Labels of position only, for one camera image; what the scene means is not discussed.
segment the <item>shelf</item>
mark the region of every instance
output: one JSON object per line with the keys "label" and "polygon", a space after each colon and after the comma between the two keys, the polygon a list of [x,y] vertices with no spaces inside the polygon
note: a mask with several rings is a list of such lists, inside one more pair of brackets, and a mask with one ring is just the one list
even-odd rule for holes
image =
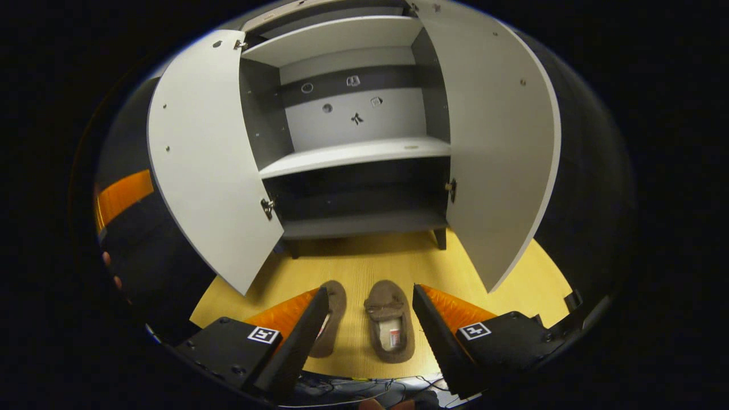
{"label": "shelf", "polygon": [[241,53],[275,67],[318,55],[369,47],[409,47],[422,30],[416,18],[365,16],[343,18],[300,28]]}
{"label": "shelf", "polygon": [[445,228],[445,216],[428,209],[356,214],[284,222],[283,239],[323,239]]}
{"label": "shelf", "polygon": [[445,157],[450,154],[451,146],[448,143],[431,136],[379,139],[295,152],[260,170],[260,176],[266,179],[354,163]]}

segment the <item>white shelf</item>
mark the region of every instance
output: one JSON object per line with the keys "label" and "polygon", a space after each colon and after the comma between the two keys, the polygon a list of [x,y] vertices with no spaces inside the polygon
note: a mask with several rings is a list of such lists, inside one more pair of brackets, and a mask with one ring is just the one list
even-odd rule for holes
{"label": "white shelf", "polygon": [[275,67],[329,53],[369,47],[409,47],[423,25],[417,18],[364,16],[327,21],[274,37],[241,53]]}
{"label": "white shelf", "polygon": [[260,170],[261,178],[380,160],[445,157],[451,146],[431,136],[379,139],[289,154]]}

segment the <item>black background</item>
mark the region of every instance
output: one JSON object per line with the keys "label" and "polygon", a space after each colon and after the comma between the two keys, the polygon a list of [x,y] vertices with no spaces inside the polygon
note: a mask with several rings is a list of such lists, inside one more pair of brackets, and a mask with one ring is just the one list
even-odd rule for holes
{"label": "black background", "polygon": [[[185,368],[141,330],[94,248],[69,217],[74,153],[104,96],[145,57],[243,14],[242,1],[23,2],[6,14],[3,86],[10,129],[5,244],[5,400],[130,408],[214,406],[237,398]],[[700,117],[718,105],[701,68],[716,26],[700,6],[490,1],[479,7],[551,48],[593,86],[625,134],[642,213],[640,256],[625,292],[572,351],[498,399],[501,406],[699,400],[701,329],[693,314],[720,235],[701,236],[718,199],[719,147]],[[98,144],[91,144],[98,152]],[[78,166],[82,181],[92,172]],[[87,244],[75,258],[70,228]],[[710,247],[700,247],[701,240]]]}

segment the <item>hinge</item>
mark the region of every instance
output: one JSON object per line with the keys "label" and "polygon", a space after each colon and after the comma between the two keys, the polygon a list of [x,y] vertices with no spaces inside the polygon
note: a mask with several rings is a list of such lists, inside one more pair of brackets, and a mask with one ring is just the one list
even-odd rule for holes
{"label": "hinge", "polygon": [[446,182],[445,184],[445,190],[451,193],[451,203],[456,202],[456,187],[458,186],[458,183],[456,182],[456,178],[451,179],[450,182]]}
{"label": "hinge", "polygon": [[248,43],[241,42],[240,40],[235,41],[235,45],[233,46],[234,50],[237,50],[239,48],[242,48],[243,51],[248,50]]}
{"label": "hinge", "polygon": [[263,208],[263,213],[266,214],[266,217],[268,217],[268,220],[273,219],[273,207],[276,204],[273,203],[273,201],[267,201],[266,198],[261,199],[261,208]]}

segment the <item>white cabinet door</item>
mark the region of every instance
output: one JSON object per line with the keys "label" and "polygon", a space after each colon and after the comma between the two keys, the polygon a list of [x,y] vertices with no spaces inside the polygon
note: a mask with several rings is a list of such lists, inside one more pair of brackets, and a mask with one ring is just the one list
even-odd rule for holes
{"label": "white cabinet door", "polygon": [[[200,256],[245,295],[284,232],[248,143],[238,86],[244,33],[207,34],[172,60],[149,108],[152,170]],[[171,258],[173,255],[160,255]]]}
{"label": "white cabinet door", "polygon": [[415,1],[443,70],[455,202],[448,223],[488,291],[512,270],[557,174],[560,120],[549,77],[513,31],[451,1]]}

